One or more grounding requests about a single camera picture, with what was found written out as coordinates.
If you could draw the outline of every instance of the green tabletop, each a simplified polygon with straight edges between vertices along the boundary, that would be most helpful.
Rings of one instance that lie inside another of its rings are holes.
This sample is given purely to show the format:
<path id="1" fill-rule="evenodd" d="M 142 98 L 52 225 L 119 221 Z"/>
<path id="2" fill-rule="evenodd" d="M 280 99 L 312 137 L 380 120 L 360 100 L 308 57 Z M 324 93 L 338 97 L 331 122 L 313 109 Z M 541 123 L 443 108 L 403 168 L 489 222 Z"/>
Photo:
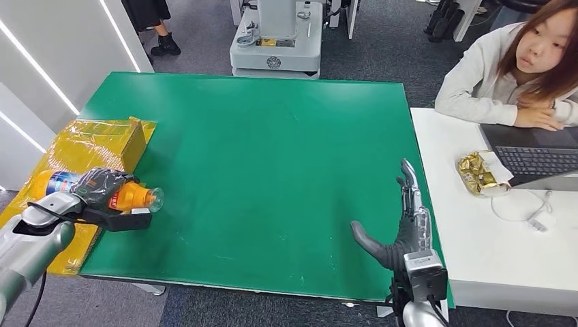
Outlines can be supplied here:
<path id="1" fill-rule="evenodd" d="M 379 301 L 392 273 L 350 221 L 395 238 L 403 157 L 431 208 L 401 84 L 113 73 L 80 117 L 129 116 L 158 122 L 135 173 L 165 204 L 82 275 Z"/>

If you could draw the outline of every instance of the white charging cable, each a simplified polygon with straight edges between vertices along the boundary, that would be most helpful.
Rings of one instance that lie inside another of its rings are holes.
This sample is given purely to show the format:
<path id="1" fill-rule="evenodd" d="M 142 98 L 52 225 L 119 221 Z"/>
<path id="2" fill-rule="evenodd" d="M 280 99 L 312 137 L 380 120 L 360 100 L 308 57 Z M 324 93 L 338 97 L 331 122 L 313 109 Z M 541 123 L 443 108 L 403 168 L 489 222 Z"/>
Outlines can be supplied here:
<path id="1" fill-rule="evenodd" d="M 538 219 L 540 214 L 546 212 L 546 213 L 552 213 L 552 205 L 550 205 L 549 199 L 550 196 L 552 195 L 552 191 L 546 191 L 546 194 L 544 196 L 544 198 L 542 199 L 540 196 L 538 196 L 537 194 L 525 190 L 527 193 L 532 194 L 533 196 L 535 196 L 536 198 L 538 198 L 541 202 L 542 205 L 540 206 L 540 208 L 538 208 L 538 210 L 534 211 L 527 219 L 522 219 L 522 220 L 511 220 L 511 219 L 506 219 L 504 218 L 502 215 L 500 215 L 495 208 L 494 205 L 494 199 L 496 197 L 492 197 L 490 200 L 490 205 L 491 205 L 491 210 L 492 212 L 496 215 L 496 217 L 500 218 L 501 220 L 507 221 L 509 223 L 519 223 L 519 222 L 527 222 L 529 223 L 532 228 L 534 228 L 535 230 L 539 231 L 539 232 L 546 232 L 547 231 L 547 227 L 545 225 L 543 225 Z"/>

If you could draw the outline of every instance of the plastic bottle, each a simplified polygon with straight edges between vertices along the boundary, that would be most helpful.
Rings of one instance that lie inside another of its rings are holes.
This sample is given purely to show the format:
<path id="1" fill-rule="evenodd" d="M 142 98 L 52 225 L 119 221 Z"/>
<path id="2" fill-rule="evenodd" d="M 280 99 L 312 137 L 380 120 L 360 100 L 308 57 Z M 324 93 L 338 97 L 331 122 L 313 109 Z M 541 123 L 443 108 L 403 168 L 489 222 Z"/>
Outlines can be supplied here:
<path id="1" fill-rule="evenodd" d="M 40 172 L 32 185 L 32 196 L 40 200 L 50 193 L 68 192 L 70 187 L 82 177 L 81 174 L 45 170 Z M 147 189 L 135 182 L 124 184 L 108 201 L 108 207 L 127 211 L 132 208 L 148 208 L 156 213 L 163 204 L 164 192 L 160 188 Z"/>

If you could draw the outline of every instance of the laptop keyboard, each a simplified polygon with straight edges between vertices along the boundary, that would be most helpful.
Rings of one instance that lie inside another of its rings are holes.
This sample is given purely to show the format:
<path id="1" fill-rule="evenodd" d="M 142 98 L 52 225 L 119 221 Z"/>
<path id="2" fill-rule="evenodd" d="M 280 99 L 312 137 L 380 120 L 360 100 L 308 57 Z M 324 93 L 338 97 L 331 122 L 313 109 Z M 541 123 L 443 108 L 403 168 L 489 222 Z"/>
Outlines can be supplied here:
<path id="1" fill-rule="evenodd" d="M 500 161 L 513 174 L 553 176 L 578 170 L 578 150 L 496 146 Z"/>

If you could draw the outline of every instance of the light strip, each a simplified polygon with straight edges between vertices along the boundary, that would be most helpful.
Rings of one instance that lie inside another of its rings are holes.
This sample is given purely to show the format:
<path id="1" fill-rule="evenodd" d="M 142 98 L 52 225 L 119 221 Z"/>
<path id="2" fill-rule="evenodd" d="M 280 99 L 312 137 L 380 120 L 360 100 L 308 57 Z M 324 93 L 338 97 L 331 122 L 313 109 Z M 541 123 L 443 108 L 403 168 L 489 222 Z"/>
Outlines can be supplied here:
<path id="1" fill-rule="evenodd" d="M 140 68 L 136 64 L 136 61 L 134 60 L 134 57 L 132 56 L 132 52 L 130 52 L 128 45 L 126 44 L 125 38 L 123 37 L 123 35 L 121 34 L 121 31 L 119 30 L 119 27 L 117 26 L 117 22 L 115 22 L 114 18 L 110 14 L 110 10 L 108 10 L 108 6 L 104 3 L 104 0 L 100 0 L 100 5 L 102 6 L 102 8 L 104 9 L 104 12 L 108 16 L 108 19 L 110 20 L 112 27 L 115 29 L 115 32 L 117 32 L 117 35 L 119 36 L 119 39 L 121 40 L 121 43 L 123 44 L 123 47 L 124 47 L 128 57 L 130 58 L 132 65 L 134 66 L 134 69 L 136 70 L 137 73 L 140 73 Z"/>
<path id="2" fill-rule="evenodd" d="M 52 89 L 62 99 L 62 101 L 64 101 L 66 106 L 68 106 L 68 108 L 70 108 L 70 110 L 72 110 L 72 112 L 74 112 L 74 114 L 78 116 L 80 114 L 78 109 L 76 109 L 74 104 L 72 104 L 72 102 L 70 102 L 70 100 L 66 97 L 66 95 L 64 95 L 64 93 L 62 93 L 60 88 L 54 83 L 52 78 L 50 78 L 50 76 L 48 76 L 48 74 L 44 71 L 44 69 L 42 69 L 42 67 L 40 67 L 40 65 L 36 62 L 36 60 L 34 60 L 34 58 L 32 58 L 30 53 L 28 53 L 28 51 L 26 51 L 24 46 L 16 39 L 14 34 L 12 34 L 12 32 L 6 27 L 6 25 L 4 25 L 2 20 L 0 20 L 0 29 L 2 30 L 2 32 L 4 32 L 4 34 L 6 34 L 8 39 L 18 49 L 18 51 L 20 51 L 20 53 L 22 53 L 24 58 L 26 58 L 26 60 L 28 60 L 28 62 L 30 62 L 32 67 L 34 67 L 34 69 L 36 69 L 36 71 L 40 74 L 40 76 L 42 76 L 42 78 L 48 83 L 48 85 L 50 85 L 50 87 L 52 87 Z"/>
<path id="3" fill-rule="evenodd" d="M 17 126 L 17 124 L 11 121 L 10 118 L 8 118 L 2 111 L 0 111 L 0 118 L 2 118 L 6 123 L 8 123 L 8 125 L 12 126 L 12 128 L 14 128 L 18 133 L 20 133 L 20 135 L 24 136 L 24 138 L 27 139 L 28 142 L 32 143 L 32 145 L 35 146 L 38 150 L 41 150 L 42 153 L 46 153 L 46 150 L 42 147 L 42 145 L 38 144 L 33 138 L 30 137 L 30 135 L 26 134 L 25 131 L 19 128 L 19 126 Z"/>

